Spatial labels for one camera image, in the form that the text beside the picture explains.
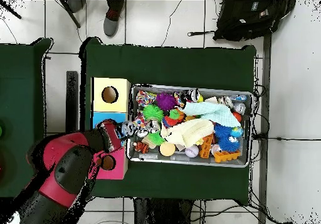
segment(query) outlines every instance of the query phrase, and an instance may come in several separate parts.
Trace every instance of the metal tray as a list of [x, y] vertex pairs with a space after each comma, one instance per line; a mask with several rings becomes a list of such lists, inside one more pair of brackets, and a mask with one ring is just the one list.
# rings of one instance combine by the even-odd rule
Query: metal tray
[[[130, 89], [130, 105], [129, 105], [129, 120], [134, 120], [137, 115], [137, 109], [139, 108], [138, 103], [135, 100], [137, 92], [139, 90], [148, 91], [152, 93], [173, 93], [181, 92], [182, 90], [192, 89], [189, 87], [172, 87], [165, 85], [147, 85], [147, 84], [135, 84]], [[131, 161], [148, 161], [155, 163], [176, 163], [176, 164], [190, 164], [190, 165], [204, 165], [204, 166], [220, 166], [220, 167], [231, 167], [231, 168], [243, 168], [246, 167], [250, 162], [251, 157], [251, 130], [253, 124], [253, 95], [250, 92], [238, 92], [238, 91], [227, 91], [227, 90], [215, 90], [215, 89], [198, 89], [200, 94], [205, 99], [210, 97], [220, 97], [223, 95], [246, 95], [247, 99], [243, 102], [246, 106], [244, 115], [242, 116], [241, 126], [244, 129], [244, 134], [239, 138], [241, 156], [238, 159], [232, 161], [225, 161], [216, 163], [214, 156], [210, 153], [208, 159], [203, 159], [199, 156], [189, 158], [185, 155], [184, 151], [176, 152], [170, 156], [165, 157], [159, 152], [159, 147], [155, 149], [149, 149], [147, 154], [141, 154], [136, 152], [133, 146], [133, 142], [141, 141], [142, 138], [133, 136], [127, 139], [126, 152], [127, 157]]]

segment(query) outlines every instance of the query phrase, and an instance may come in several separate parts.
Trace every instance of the orange ball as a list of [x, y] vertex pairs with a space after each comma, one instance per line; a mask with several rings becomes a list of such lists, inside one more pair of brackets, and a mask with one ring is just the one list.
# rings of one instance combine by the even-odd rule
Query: orange ball
[[237, 113], [237, 112], [232, 112], [232, 113], [233, 113], [233, 115], [235, 116], [235, 118], [236, 118], [239, 122], [242, 121], [242, 116], [241, 116], [241, 114], [239, 114], [239, 113]]

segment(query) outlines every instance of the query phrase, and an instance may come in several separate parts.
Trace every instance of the person's foot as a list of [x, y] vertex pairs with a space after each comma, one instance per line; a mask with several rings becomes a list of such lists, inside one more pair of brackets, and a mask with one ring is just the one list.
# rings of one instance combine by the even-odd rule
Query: person's foot
[[113, 36], [118, 29], [120, 12], [124, 6], [124, 0], [107, 0], [109, 9], [103, 22], [103, 31], [107, 36]]
[[73, 13], [77, 13], [79, 10], [83, 9], [86, 0], [67, 0], [69, 8]]

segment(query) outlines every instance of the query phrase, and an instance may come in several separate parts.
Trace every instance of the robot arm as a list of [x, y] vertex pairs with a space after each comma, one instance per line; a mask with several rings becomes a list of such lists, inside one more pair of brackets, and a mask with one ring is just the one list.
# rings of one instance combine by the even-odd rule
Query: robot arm
[[9, 215], [18, 212], [20, 224], [61, 224], [91, 169], [95, 180], [103, 166], [93, 163], [93, 154], [120, 148], [115, 128], [105, 120], [94, 130], [47, 137], [33, 146], [27, 160], [36, 176], [13, 200]]

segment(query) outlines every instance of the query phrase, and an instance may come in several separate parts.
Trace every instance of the green table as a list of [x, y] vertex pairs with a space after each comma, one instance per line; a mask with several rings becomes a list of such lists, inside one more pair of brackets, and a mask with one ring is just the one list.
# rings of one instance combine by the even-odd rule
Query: green table
[[0, 197], [16, 196], [33, 175], [26, 153], [45, 133], [42, 61], [51, 42], [0, 44]]
[[[254, 46], [247, 46], [243, 50], [146, 48], [132, 45], [106, 46], [101, 45], [97, 38], [89, 38], [80, 50], [80, 126], [83, 129], [90, 128], [91, 77], [252, 92], [255, 53]], [[249, 168], [130, 161], [123, 180], [97, 180], [92, 194], [101, 197], [234, 199], [247, 205]]]

